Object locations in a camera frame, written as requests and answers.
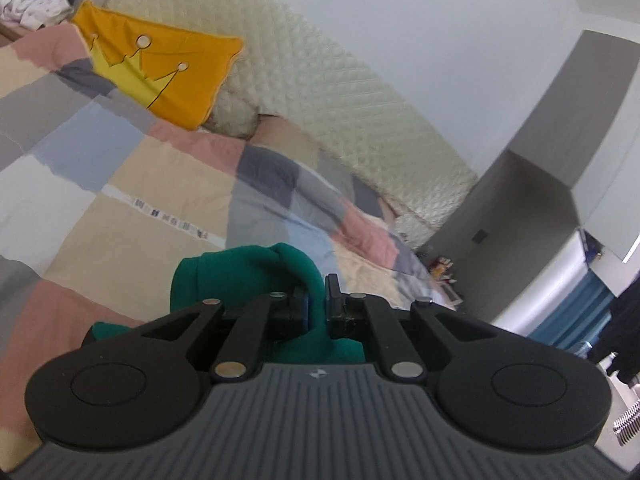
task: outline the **logo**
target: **logo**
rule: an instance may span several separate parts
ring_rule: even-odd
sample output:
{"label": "logo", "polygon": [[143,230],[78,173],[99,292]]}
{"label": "logo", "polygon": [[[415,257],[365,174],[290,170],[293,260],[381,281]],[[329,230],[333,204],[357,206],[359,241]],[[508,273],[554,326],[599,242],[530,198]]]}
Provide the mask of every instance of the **logo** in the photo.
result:
{"label": "logo", "polygon": [[322,379],[329,374],[322,370],[322,368],[318,368],[317,370],[311,370],[307,375],[312,376],[314,379]]}
{"label": "logo", "polygon": [[142,51],[151,46],[151,38],[144,35],[139,36],[136,40],[136,46],[138,49],[132,56],[125,56],[120,63],[111,64],[104,55],[97,34],[94,34],[89,54],[94,62],[94,72],[110,79],[125,94],[149,108],[174,76],[189,68],[189,63],[178,63],[172,72],[154,80],[142,70]]}

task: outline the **blue curtain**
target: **blue curtain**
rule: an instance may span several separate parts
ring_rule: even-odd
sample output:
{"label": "blue curtain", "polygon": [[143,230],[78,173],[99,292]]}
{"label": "blue curtain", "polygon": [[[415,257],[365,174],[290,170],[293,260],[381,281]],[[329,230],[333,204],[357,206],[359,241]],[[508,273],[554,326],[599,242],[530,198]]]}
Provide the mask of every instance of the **blue curtain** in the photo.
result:
{"label": "blue curtain", "polygon": [[589,270],[529,337],[563,350],[583,341],[594,344],[611,318],[607,306],[613,298],[602,280]]}

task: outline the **gray ribbed surface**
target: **gray ribbed surface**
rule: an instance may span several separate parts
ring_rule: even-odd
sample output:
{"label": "gray ribbed surface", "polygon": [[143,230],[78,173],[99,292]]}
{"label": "gray ribbed surface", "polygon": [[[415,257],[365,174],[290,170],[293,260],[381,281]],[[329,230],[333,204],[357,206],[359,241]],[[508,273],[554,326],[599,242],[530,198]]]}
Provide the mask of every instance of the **gray ribbed surface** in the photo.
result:
{"label": "gray ribbed surface", "polygon": [[417,386],[372,365],[265,365],[215,388],[188,424],[154,444],[81,453],[47,444],[12,478],[607,480],[624,473],[593,447],[552,455],[491,449],[450,427]]}

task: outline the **yellow pillow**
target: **yellow pillow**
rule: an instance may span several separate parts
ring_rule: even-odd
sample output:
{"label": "yellow pillow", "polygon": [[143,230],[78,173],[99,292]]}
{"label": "yellow pillow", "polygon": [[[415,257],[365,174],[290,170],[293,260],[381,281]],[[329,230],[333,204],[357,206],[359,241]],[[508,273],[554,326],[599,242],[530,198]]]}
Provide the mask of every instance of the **yellow pillow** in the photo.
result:
{"label": "yellow pillow", "polygon": [[90,48],[96,73],[157,116],[190,130],[209,115],[242,50],[240,38],[146,22],[89,0],[72,21]]}

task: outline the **circular pad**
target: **circular pad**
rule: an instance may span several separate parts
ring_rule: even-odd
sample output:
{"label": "circular pad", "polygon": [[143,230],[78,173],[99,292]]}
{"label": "circular pad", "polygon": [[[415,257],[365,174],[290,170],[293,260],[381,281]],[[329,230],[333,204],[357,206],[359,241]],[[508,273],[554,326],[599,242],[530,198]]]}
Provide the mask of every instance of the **circular pad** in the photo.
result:
{"label": "circular pad", "polygon": [[548,451],[595,441],[611,392],[591,363],[501,338],[468,343],[442,371],[438,401],[456,425],[494,446]]}
{"label": "circular pad", "polygon": [[157,440],[187,421],[201,396],[200,377],[179,350],[137,336],[64,354],[31,377],[27,412],[43,440],[63,446],[125,449]]}
{"label": "circular pad", "polygon": [[566,391],[561,374],[532,364],[505,366],[494,374],[492,384],[495,393],[520,406],[547,406],[560,400]]}
{"label": "circular pad", "polygon": [[74,395],[94,406],[116,406],[145,389],[146,376],[133,366],[101,363],[85,368],[71,381]]}

